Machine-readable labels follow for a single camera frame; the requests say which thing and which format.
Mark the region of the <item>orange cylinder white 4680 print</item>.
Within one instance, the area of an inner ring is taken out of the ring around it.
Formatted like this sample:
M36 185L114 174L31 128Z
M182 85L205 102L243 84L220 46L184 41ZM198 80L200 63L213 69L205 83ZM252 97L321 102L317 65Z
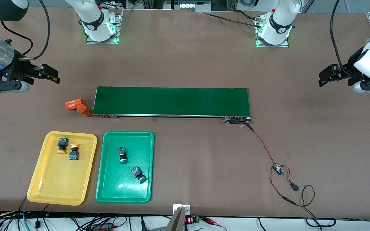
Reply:
M81 105L81 104L85 104L85 102L82 98L78 98L78 99L75 99L75 100L66 101L65 102L65 107L66 107L66 110L73 111L73 110L76 110L78 108L78 106Z
M91 117L92 116L92 110L87 107L85 104L79 104L77 106L77 111L82 114L84 117Z

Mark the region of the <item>yellow plastic tray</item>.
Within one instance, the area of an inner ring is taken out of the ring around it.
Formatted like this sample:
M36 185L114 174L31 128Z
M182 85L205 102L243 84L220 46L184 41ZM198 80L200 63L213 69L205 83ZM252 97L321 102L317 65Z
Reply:
M69 139L66 154L57 154L58 140ZM97 137L89 133L51 131L45 136L27 199L32 203L79 206L85 200ZM79 160L69 160L71 144L79 144Z

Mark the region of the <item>green conveyor belt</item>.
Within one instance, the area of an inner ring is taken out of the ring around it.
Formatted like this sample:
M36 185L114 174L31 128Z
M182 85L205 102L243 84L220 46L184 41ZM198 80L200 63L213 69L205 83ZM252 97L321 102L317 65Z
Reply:
M93 114L100 117L206 117L226 124L251 122L247 88L98 86Z

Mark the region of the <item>green plastic tray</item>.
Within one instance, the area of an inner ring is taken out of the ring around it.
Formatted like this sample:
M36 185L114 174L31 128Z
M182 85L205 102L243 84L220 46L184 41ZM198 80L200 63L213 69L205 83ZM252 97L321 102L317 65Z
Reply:
M120 164L118 148L125 147L128 163ZM104 134L96 200L99 203L148 203L152 195L154 133L108 131ZM141 168L147 181L139 183L131 170Z

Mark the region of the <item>white power strip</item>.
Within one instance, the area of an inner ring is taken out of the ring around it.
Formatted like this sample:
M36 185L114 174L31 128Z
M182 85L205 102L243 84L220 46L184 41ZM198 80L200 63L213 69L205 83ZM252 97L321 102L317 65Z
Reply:
M193 12L211 11L210 0L163 0L163 9L188 10Z

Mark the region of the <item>red black clip lead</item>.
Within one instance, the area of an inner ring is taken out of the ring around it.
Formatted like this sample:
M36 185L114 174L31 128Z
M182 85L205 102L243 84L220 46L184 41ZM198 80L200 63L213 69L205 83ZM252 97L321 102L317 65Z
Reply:
M213 220L212 220L212 219L210 219L210 218L207 218L207 217L205 217L205 216L200 216L200 219L201 219L203 222L208 223L209 225L217 226L217 227L223 228L225 231L228 231L224 226L219 225L217 222L213 221Z

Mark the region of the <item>silver mounting plate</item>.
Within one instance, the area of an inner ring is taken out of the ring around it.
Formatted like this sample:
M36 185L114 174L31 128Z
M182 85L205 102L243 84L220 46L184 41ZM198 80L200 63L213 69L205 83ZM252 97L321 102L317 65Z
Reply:
M179 208L183 208L183 210L185 211L186 216L191 215L191 205L190 204L174 204L173 205L173 214Z

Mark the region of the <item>grey metal bar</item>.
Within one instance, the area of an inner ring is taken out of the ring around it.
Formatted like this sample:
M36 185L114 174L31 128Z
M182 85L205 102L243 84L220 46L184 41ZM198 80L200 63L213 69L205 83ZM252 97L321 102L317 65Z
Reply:
M186 214L183 208L179 208L172 215L164 231L184 231Z

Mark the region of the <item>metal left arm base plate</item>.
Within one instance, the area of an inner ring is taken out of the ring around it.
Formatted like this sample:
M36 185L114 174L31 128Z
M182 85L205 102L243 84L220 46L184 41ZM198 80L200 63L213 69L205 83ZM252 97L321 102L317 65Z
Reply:
M254 25L258 25L255 28L255 43L256 47L289 47L289 33L292 29L292 25L279 26L274 28L270 23L270 14L264 14L260 17L256 17Z

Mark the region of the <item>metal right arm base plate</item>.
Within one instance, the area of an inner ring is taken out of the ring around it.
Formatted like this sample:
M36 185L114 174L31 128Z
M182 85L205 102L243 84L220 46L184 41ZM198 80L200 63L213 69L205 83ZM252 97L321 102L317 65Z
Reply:
M121 34L122 28L122 21L124 16L124 9L121 9L117 12L112 12L107 9L102 9L102 12L107 11L106 17L104 18L104 22L101 25L102 27L107 28L107 33L110 35L104 41L94 41L92 38L89 37L88 32L85 30L86 44L119 44L119 37Z

